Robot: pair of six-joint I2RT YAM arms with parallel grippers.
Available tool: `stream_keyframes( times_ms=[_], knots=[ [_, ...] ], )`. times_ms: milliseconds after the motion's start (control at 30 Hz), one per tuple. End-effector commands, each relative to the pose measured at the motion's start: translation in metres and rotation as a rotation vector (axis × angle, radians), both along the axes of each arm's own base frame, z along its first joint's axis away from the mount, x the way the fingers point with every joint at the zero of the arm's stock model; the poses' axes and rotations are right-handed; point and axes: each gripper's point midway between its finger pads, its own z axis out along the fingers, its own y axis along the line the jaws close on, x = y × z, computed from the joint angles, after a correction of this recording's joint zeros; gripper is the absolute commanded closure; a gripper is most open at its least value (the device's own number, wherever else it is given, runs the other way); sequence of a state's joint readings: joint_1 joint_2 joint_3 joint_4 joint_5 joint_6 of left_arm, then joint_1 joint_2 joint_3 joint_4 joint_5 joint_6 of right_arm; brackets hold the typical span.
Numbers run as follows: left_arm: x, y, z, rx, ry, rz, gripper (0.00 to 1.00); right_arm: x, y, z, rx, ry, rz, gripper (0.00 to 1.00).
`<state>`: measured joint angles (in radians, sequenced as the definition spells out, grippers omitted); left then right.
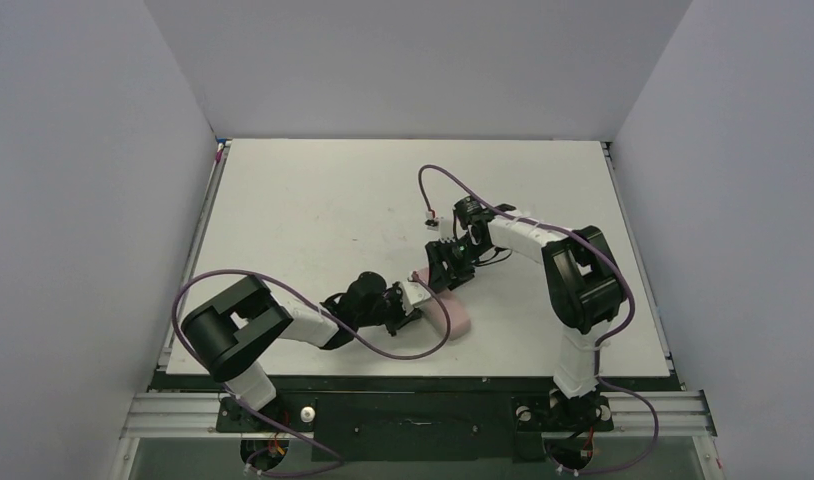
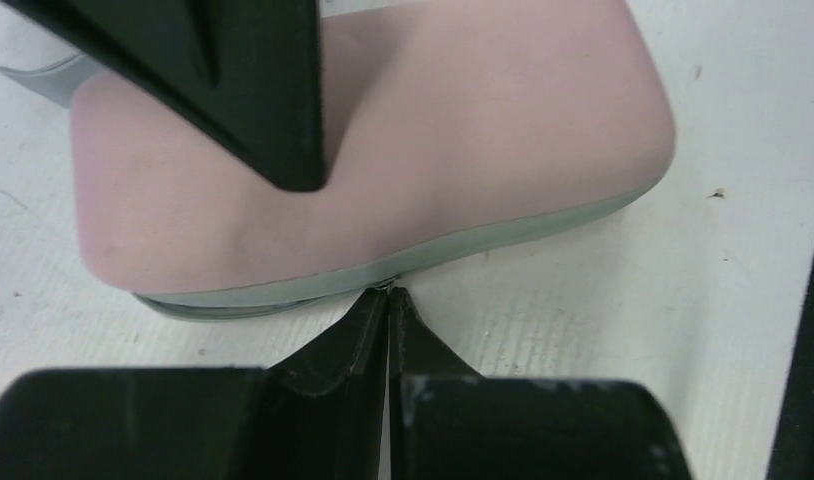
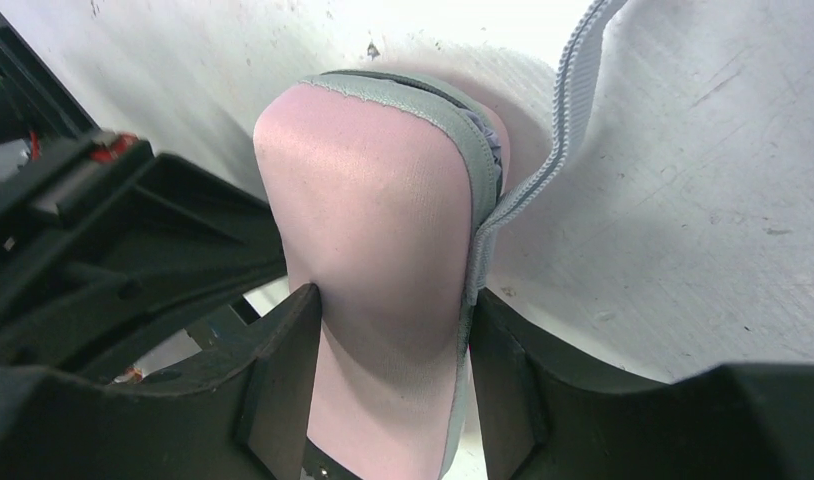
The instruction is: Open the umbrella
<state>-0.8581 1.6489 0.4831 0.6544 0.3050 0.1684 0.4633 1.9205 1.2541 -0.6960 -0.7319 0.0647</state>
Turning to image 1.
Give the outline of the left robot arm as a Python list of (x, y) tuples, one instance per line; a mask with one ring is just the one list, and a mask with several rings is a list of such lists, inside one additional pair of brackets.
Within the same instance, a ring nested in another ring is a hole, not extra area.
[(211, 378), (260, 411), (277, 398), (259, 364), (276, 340), (331, 351), (354, 341), (361, 328), (383, 326), (394, 336), (421, 317), (406, 306), (405, 293), (402, 284), (389, 285), (379, 274), (363, 272), (345, 291), (308, 310), (280, 304), (265, 282), (247, 275), (187, 314), (180, 328)]

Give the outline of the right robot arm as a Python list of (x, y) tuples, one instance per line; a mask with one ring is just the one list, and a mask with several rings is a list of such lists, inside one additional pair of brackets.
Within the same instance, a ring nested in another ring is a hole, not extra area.
[(551, 307), (563, 325), (554, 382), (568, 399), (596, 390), (598, 340), (628, 298), (600, 229), (588, 226), (564, 235), (540, 227), (511, 205), (485, 207), (472, 196), (458, 201), (450, 218), (427, 212), (425, 225), (439, 235), (425, 246), (425, 282), (435, 292), (472, 280), (481, 256), (490, 250), (540, 265)]

